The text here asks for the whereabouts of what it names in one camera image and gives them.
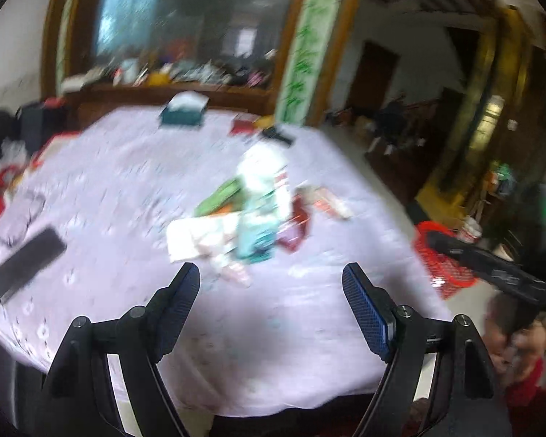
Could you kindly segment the person's right hand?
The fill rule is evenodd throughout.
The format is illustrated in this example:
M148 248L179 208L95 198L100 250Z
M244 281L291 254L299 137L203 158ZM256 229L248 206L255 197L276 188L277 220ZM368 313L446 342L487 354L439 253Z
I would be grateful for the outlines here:
M513 301L498 293L489 301L482 340L503 388L524 382L546 353L546 327L534 320L528 327L505 334L504 324L513 311Z

